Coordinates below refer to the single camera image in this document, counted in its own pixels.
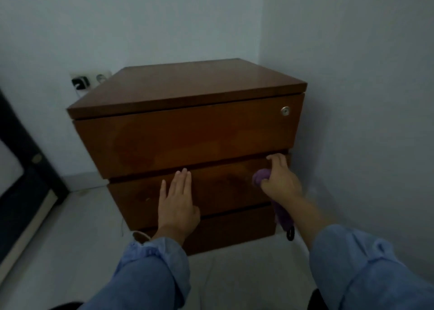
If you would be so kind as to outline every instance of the cabinet top surface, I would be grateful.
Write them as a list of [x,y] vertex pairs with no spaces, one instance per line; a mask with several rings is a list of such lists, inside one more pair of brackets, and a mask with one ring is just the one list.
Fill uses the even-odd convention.
[[68,108],[73,119],[301,93],[302,80],[241,59],[126,67]]

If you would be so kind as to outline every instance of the hand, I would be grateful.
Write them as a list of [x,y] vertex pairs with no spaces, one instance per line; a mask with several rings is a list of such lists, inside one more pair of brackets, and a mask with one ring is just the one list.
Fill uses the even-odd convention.
[[261,182],[263,192],[283,207],[291,200],[302,197],[300,181],[289,170],[286,157],[281,153],[276,153],[267,156],[267,159],[271,159],[272,169],[270,178],[263,179]]
[[200,222],[200,210],[191,198],[191,173],[177,171],[166,196],[166,181],[161,182],[158,202],[158,231],[153,239],[170,237],[180,245]]

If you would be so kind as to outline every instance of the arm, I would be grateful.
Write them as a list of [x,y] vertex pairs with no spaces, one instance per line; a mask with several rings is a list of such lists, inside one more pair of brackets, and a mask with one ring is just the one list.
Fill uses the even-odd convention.
[[182,244],[200,221],[191,198],[191,174],[177,171],[168,194],[163,180],[158,230],[150,242],[131,243],[112,280],[80,309],[163,309],[182,307],[190,291],[190,269]]
[[292,216],[310,250],[312,276],[328,308],[431,309],[434,287],[399,262],[390,243],[332,224],[302,197],[301,184],[281,154],[261,187]]

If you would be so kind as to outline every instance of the sleeve cuff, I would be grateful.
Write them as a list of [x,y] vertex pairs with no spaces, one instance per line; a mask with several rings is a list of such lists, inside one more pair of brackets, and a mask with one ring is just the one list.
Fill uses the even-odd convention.
[[379,259],[399,262],[389,242],[363,231],[329,225],[315,238],[309,264],[327,306],[338,309],[357,274]]
[[191,289],[190,267],[187,254],[182,247],[171,238],[162,237],[144,244],[138,242],[130,243],[122,255],[113,277],[128,263],[150,256],[162,259],[169,268],[182,294],[183,302],[181,306],[183,306]]

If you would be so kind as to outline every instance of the top drawer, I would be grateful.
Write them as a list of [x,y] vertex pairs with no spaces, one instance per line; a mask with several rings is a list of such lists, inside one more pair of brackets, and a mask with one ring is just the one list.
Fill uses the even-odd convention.
[[[304,94],[74,121],[103,178],[291,148]],[[289,115],[281,109],[289,107]]]

